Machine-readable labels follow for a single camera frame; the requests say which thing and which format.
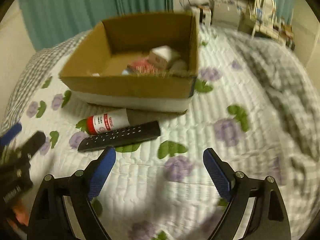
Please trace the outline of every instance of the white quilt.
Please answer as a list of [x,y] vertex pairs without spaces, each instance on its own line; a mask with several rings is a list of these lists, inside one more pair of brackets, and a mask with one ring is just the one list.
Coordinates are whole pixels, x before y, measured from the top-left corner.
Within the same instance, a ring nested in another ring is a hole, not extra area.
[[[202,160],[212,147],[235,171],[276,179],[292,239],[298,239],[319,210],[319,97],[286,48],[220,29],[203,29],[200,37],[199,76],[188,112],[148,113],[159,121],[161,136],[117,148],[116,163],[93,201],[99,219],[114,240],[206,239],[223,212]],[[31,160],[29,210],[46,174],[70,176],[102,152],[77,152],[87,136],[81,120],[109,109],[80,101],[58,79],[68,57],[47,73],[20,119],[16,145],[37,130],[47,136]],[[249,215],[247,210],[235,239]],[[76,236],[84,239],[70,216]]]

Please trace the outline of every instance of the blue gripper pad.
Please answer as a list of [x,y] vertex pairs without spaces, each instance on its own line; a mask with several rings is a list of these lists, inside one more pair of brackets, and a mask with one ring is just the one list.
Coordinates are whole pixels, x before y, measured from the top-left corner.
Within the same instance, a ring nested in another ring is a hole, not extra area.
[[8,145],[14,137],[17,136],[22,130],[22,125],[20,123],[16,123],[12,126],[4,135],[0,138],[0,147],[4,147]]
[[207,172],[209,173],[220,197],[230,202],[232,198],[230,194],[231,182],[227,179],[226,175],[220,167],[222,161],[218,156],[218,160],[215,160],[212,155],[216,155],[216,153],[213,150],[212,152],[211,150],[212,149],[206,149],[203,153],[204,166],[206,167]]
[[99,196],[104,183],[107,180],[107,177],[116,162],[116,150],[113,147],[107,148],[101,154],[105,154],[104,158],[100,161],[96,170],[93,172],[93,175],[89,184],[89,193],[88,198],[91,201],[94,197]]

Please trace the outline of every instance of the bed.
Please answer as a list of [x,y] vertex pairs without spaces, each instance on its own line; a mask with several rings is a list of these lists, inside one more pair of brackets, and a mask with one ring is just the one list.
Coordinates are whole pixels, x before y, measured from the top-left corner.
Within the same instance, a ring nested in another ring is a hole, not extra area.
[[[24,198],[30,211],[46,174],[72,175],[102,151],[79,153],[88,135],[83,119],[110,108],[77,99],[58,78],[88,32],[35,54],[11,95],[2,131],[20,120],[17,147],[35,131],[46,143],[31,160],[35,186]],[[299,239],[320,205],[320,99],[295,55],[274,41],[233,30],[201,27],[199,76],[184,115],[146,113],[160,123],[153,141],[116,149],[116,163],[92,205],[113,239],[207,239],[223,214],[202,161],[212,147],[247,176],[276,179],[292,239]],[[4,155],[2,162],[8,160]],[[65,202],[76,236],[84,239]],[[234,239],[244,233],[253,200]]]

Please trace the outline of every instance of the remote control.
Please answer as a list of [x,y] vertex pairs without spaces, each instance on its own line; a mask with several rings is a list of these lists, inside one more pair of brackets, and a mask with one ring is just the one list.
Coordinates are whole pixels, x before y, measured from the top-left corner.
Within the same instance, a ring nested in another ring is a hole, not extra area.
[[147,122],[85,138],[80,143],[78,151],[93,151],[104,149],[107,146],[129,145],[155,139],[159,136],[160,127],[158,121]]

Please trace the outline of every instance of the white small box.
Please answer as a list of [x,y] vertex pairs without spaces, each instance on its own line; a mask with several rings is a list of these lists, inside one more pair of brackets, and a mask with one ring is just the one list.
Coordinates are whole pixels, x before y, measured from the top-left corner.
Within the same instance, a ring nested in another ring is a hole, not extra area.
[[169,46],[161,46],[150,51],[149,62],[156,68],[169,69],[172,63],[180,57],[180,53]]

